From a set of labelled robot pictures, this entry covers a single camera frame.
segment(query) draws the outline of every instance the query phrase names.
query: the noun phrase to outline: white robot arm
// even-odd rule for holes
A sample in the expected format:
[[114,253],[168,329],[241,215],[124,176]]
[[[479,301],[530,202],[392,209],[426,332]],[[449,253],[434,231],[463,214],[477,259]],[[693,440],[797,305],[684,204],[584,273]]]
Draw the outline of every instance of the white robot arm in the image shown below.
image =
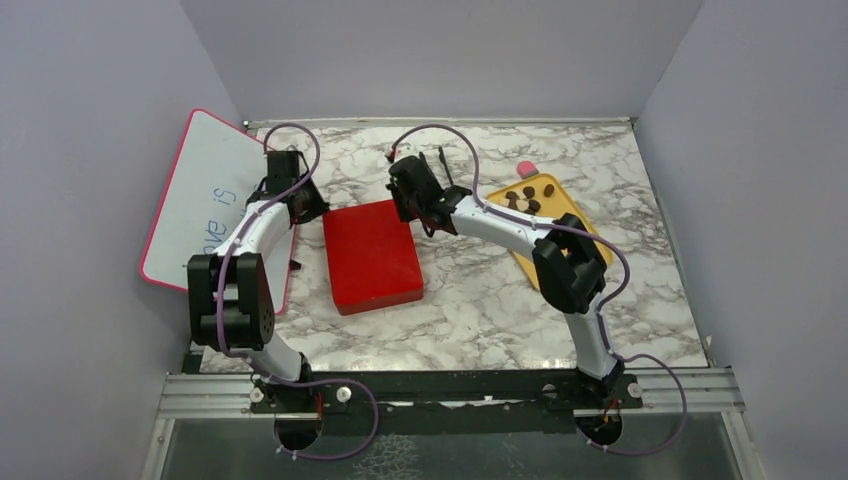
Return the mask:
[[509,211],[510,216],[531,226],[502,218],[492,211],[506,212],[503,207],[488,202],[481,207],[467,188],[451,185],[443,189],[423,155],[393,161],[389,174],[387,188],[402,221],[420,220],[429,236],[443,230],[477,237],[532,260],[542,295],[565,315],[577,352],[578,371],[596,382],[601,394],[612,388],[623,365],[605,346],[597,315],[606,263],[593,241],[545,228],[558,222],[585,230],[576,216],[566,214],[552,221]]

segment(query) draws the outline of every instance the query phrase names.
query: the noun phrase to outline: white wall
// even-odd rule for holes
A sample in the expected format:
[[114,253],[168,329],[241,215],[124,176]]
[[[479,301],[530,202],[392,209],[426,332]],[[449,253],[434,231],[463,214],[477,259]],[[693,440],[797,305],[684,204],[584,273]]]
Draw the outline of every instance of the white wall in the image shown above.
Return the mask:
[[769,478],[848,477],[848,2],[706,0],[636,125]]
[[183,296],[142,245],[193,107],[235,108],[177,0],[0,5],[0,477],[136,478]]
[[638,115],[701,0],[181,0],[245,118]]

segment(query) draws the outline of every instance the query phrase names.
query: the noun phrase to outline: wire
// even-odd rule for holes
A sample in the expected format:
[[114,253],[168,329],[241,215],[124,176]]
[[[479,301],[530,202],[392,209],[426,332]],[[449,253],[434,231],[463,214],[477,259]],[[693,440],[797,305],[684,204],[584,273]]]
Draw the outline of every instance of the wire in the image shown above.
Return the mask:
[[660,453],[663,450],[671,447],[674,444],[674,442],[676,442],[677,439],[680,438],[680,436],[683,434],[683,430],[686,429],[686,424],[689,422],[689,404],[686,401],[686,391],[683,389],[683,384],[680,382],[680,378],[671,370],[671,367],[669,367],[662,360],[660,360],[659,358],[657,358],[653,355],[649,355],[647,353],[637,353],[636,355],[633,355],[632,357],[629,357],[629,358],[622,358],[619,355],[616,355],[615,357],[620,359],[624,363],[630,363],[630,362],[632,362],[634,360],[638,360],[640,358],[647,358],[648,360],[654,361],[657,365],[659,365],[665,371],[667,371],[668,374],[671,376],[671,379],[674,380],[674,383],[677,384],[677,390],[680,392],[680,402],[682,404],[682,409],[683,409],[683,413],[682,413],[683,418],[680,420],[680,424],[677,426],[677,429],[674,431],[674,433],[671,434],[670,437],[668,437],[668,439],[665,442],[661,443],[660,445],[657,445],[656,447],[649,448],[647,450],[620,450],[620,449],[617,449],[615,447],[610,447],[610,446],[607,446],[607,445],[600,445],[600,444],[592,441],[579,428],[577,429],[577,433],[580,436],[582,436],[584,440],[586,440],[587,445],[589,445],[593,448],[596,448],[596,449],[598,449],[598,450],[600,450],[604,453],[610,453],[610,454],[618,455],[618,456],[621,456],[621,457],[646,457],[648,455]]
[[[224,290],[226,289],[226,286],[227,286],[227,282],[226,282],[227,268],[229,267],[229,264],[230,264],[230,258],[232,258],[233,252],[235,251],[237,246],[241,243],[241,240],[244,237],[244,234],[250,229],[250,226],[253,225],[253,222],[256,221],[256,219],[259,218],[259,216],[262,215],[262,213],[265,210],[267,210],[268,208],[273,206],[275,203],[287,198],[289,195],[291,195],[292,193],[297,191],[297,189],[300,188],[303,184],[305,184],[307,181],[309,181],[309,179],[315,173],[315,170],[318,168],[318,163],[321,161],[321,145],[318,143],[318,138],[315,137],[315,134],[312,133],[311,130],[304,127],[303,125],[300,125],[300,124],[297,124],[297,123],[291,123],[291,122],[279,123],[279,124],[273,126],[270,130],[268,130],[268,133],[265,134],[265,139],[262,142],[263,152],[268,153],[268,140],[271,138],[271,134],[274,133],[275,131],[281,129],[281,128],[286,128],[286,127],[296,128],[296,129],[306,133],[307,135],[309,135],[309,138],[312,140],[312,143],[315,145],[315,162],[312,164],[312,168],[308,169],[306,174],[303,175],[300,178],[300,180],[298,180],[294,185],[292,185],[291,188],[289,188],[288,190],[284,191],[283,193],[277,195],[276,197],[272,198],[267,203],[265,203],[264,205],[259,207],[256,212],[250,214],[250,216],[247,218],[247,220],[244,222],[244,224],[242,224],[242,227],[238,231],[238,233],[236,234],[235,238],[233,239],[233,242],[230,243],[230,246],[227,248],[227,251],[224,254],[224,258],[221,260],[221,271],[218,273],[218,290],[216,292],[216,297],[215,297],[215,323],[216,323],[215,327],[216,327],[216,332],[217,332],[217,335],[218,335],[218,349],[221,351],[221,353],[223,353],[224,355],[231,357],[231,358],[247,359],[247,355],[242,354],[242,353],[238,353],[238,352],[234,353],[230,350],[230,348],[227,346],[226,334],[224,332]],[[364,450],[365,448],[367,448],[368,445],[370,445],[371,442],[374,440],[374,437],[377,435],[377,427],[378,427],[379,421],[380,421],[380,415],[379,415],[380,411],[379,411],[379,408],[377,406],[377,399],[374,397],[374,393],[371,392],[371,390],[369,390],[368,387],[365,386],[364,384],[357,382],[356,380],[344,379],[344,378],[333,378],[333,379],[329,379],[329,380],[319,380],[319,381],[307,382],[307,383],[295,383],[295,382],[290,382],[288,380],[282,379],[282,378],[272,374],[271,372],[261,372],[256,368],[256,366],[253,366],[253,369],[256,370],[257,373],[259,373],[260,375],[268,377],[269,379],[275,381],[276,383],[278,383],[280,385],[283,385],[283,386],[286,386],[286,387],[291,387],[291,388],[311,388],[311,387],[318,387],[318,386],[323,386],[323,385],[332,385],[332,384],[336,384],[336,383],[345,383],[345,384],[354,385],[354,386],[362,389],[362,391],[364,391],[365,394],[368,396],[368,399],[371,400],[371,406],[374,409],[374,425],[371,427],[371,433],[368,435],[368,438],[366,438],[365,441],[363,441],[358,447],[354,448],[353,450],[350,450],[349,452],[345,452],[345,453],[338,454],[338,455],[300,454],[299,455],[300,457],[308,458],[308,459],[312,459],[312,460],[341,460],[343,458],[348,458],[348,457],[351,457],[353,455],[356,455],[357,453],[359,453],[362,450]],[[282,446],[281,446],[281,448],[283,448],[283,451],[285,451],[286,453],[290,453],[292,455],[297,456],[297,454],[295,452],[286,450]]]
[[428,123],[428,124],[419,125],[417,127],[411,128],[411,129],[407,130],[406,132],[404,132],[400,137],[398,137],[398,139],[395,140],[394,143],[392,143],[392,147],[391,147],[392,151],[390,153],[391,158],[394,158],[394,155],[397,153],[398,145],[400,145],[400,143],[402,141],[404,141],[407,137],[409,137],[410,135],[412,135],[415,132],[419,132],[421,130],[430,129],[430,128],[446,130],[450,133],[453,133],[454,135],[459,137],[463,142],[465,142],[465,144],[468,146],[468,149],[471,150],[471,158],[474,160],[474,178],[471,182],[471,197],[474,199],[474,202],[480,208],[484,208],[487,212],[490,212],[495,216],[501,217],[501,218],[506,219],[506,220],[510,220],[510,221],[517,223],[519,225],[524,225],[524,226],[531,227],[531,228],[560,230],[560,231],[563,231],[563,232],[566,232],[566,233],[579,235],[581,237],[585,237],[585,238],[588,238],[588,239],[593,240],[595,242],[598,242],[598,243],[606,246],[607,248],[609,248],[613,253],[615,253],[615,255],[618,257],[618,259],[621,261],[621,266],[624,269],[624,278],[621,280],[621,284],[618,286],[618,288],[613,290],[609,295],[607,295],[606,297],[601,299],[601,301],[598,302],[598,307],[597,307],[597,310],[596,310],[596,320],[597,320],[597,323],[598,323],[598,328],[601,332],[601,340],[603,341],[604,348],[606,348],[607,351],[609,351],[610,354],[614,358],[616,358],[617,360],[620,360],[624,363],[630,363],[630,362],[637,360],[639,358],[647,358],[647,359],[653,360],[658,365],[660,365],[663,369],[665,369],[669,373],[669,375],[671,375],[671,378],[677,384],[677,388],[680,391],[680,400],[683,404],[683,420],[680,422],[680,425],[678,426],[677,430],[671,435],[671,437],[669,437],[669,439],[666,442],[664,442],[662,445],[660,445],[656,448],[652,448],[650,450],[635,451],[635,452],[627,451],[626,452],[626,451],[621,451],[621,450],[605,448],[601,445],[598,445],[594,442],[591,442],[591,440],[589,441],[589,444],[590,445],[594,444],[593,446],[596,446],[596,447],[600,448],[601,450],[606,451],[608,453],[618,454],[618,455],[622,455],[622,456],[630,456],[630,457],[651,455],[651,454],[657,453],[659,451],[665,450],[666,448],[671,446],[671,444],[673,444],[675,441],[677,441],[677,439],[683,433],[683,429],[686,428],[687,417],[688,417],[688,410],[687,410],[687,405],[686,405],[686,392],[683,389],[683,385],[680,383],[680,379],[677,377],[677,375],[671,370],[671,368],[668,365],[666,365],[660,359],[658,359],[658,358],[656,358],[652,355],[648,355],[646,353],[640,353],[640,354],[634,355],[630,358],[624,358],[621,355],[615,353],[612,349],[612,344],[610,343],[609,334],[606,330],[606,324],[604,323],[604,319],[603,319],[603,316],[601,314],[601,309],[603,308],[603,306],[606,305],[607,303],[609,303],[610,300],[617,297],[622,291],[624,291],[624,288],[627,287],[627,284],[630,283],[630,263],[627,261],[627,258],[625,258],[624,252],[622,252],[618,247],[616,247],[609,240],[607,240],[607,239],[605,239],[605,238],[603,238],[599,235],[595,235],[591,232],[587,232],[585,230],[580,230],[578,228],[566,227],[565,225],[557,225],[557,224],[554,224],[554,223],[533,223],[530,220],[527,220],[525,218],[513,215],[513,214],[509,213],[508,211],[501,209],[498,206],[491,205],[491,204],[486,205],[486,202],[483,201],[482,198],[480,198],[480,194],[477,191],[478,186],[480,184],[480,158],[477,155],[477,149],[474,148],[474,145],[471,143],[471,140],[469,140],[468,137],[466,137],[462,132],[460,132],[459,130],[457,130],[453,127],[450,127],[448,125],[443,125],[443,124],[440,124],[440,123]]
[[[331,379],[328,379],[328,380],[317,380],[315,382],[295,383],[295,382],[290,382],[288,380],[283,380],[282,378],[280,378],[276,375],[273,375],[273,374],[269,374],[269,375],[267,375],[267,377],[269,377],[271,380],[279,383],[280,385],[283,385],[285,387],[291,387],[291,388],[322,387],[324,385],[333,385],[333,384],[338,384],[338,383],[343,383],[343,384],[346,384],[346,385],[353,385],[353,386],[361,389],[363,392],[365,392],[365,395],[368,396],[368,400],[370,400],[370,402],[371,402],[371,408],[374,411],[374,423],[371,425],[371,431],[368,432],[368,437],[365,440],[363,440],[362,443],[360,443],[356,448],[348,450],[347,452],[344,452],[344,453],[339,453],[337,455],[315,455],[315,454],[311,454],[311,453],[301,453],[299,450],[298,451],[289,450],[288,448],[284,447],[282,445],[282,443],[280,443],[279,444],[280,451],[285,452],[289,455],[292,455],[293,458],[306,458],[306,459],[309,459],[309,460],[321,460],[321,461],[344,460],[345,458],[350,458],[350,457],[358,454],[359,452],[365,450],[366,448],[368,448],[368,446],[371,445],[371,442],[373,442],[374,438],[377,436],[377,428],[380,426],[380,409],[377,406],[377,398],[374,396],[374,392],[372,392],[362,382],[358,382],[358,381],[350,379],[350,378],[331,378]],[[274,435],[274,437],[277,438],[278,439],[277,441],[279,442],[279,436]]]

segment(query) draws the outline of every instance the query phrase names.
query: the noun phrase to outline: marble countertop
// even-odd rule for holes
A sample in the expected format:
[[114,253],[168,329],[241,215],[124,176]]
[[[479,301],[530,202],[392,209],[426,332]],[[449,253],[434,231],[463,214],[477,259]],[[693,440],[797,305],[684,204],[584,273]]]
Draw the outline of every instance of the marble countertop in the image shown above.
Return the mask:
[[[385,188],[389,145],[408,127],[315,128],[321,165],[315,182],[331,208],[390,198]],[[672,366],[706,366],[668,237],[648,176],[628,125],[458,125],[477,147],[481,195],[519,180],[519,161],[560,179],[600,234],[627,255],[630,286],[605,307],[613,344],[624,356],[650,353]],[[259,138],[266,130],[260,129]],[[411,147],[438,168],[436,147],[445,149],[451,174],[470,186],[468,150],[449,132],[427,130]],[[297,146],[312,160],[307,137],[275,132],[275,148]],[[454,370],[573,368],[574,344],[561,313],[533,289],[504,248],[467,237],[424,235],[412,224],[424,276],[424,299],[343,317],[330,293],[323,225],[300,226],[288,304],[276,332],[302,351],[316,370]],[[621,281],[616,261],[607,289]],[[639,366],[654,366],[636,363]],[[249,367],[207,348],[202,372],[246,372]]]

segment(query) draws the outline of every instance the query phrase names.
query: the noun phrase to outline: red box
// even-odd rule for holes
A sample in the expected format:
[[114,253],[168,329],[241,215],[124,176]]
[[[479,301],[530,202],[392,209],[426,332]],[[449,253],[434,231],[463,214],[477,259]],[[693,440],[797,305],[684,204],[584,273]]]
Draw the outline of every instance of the red box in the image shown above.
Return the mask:
[[333,302],[352,315],[424,298],[424,279],[409,224],[392,200],[324,215]]

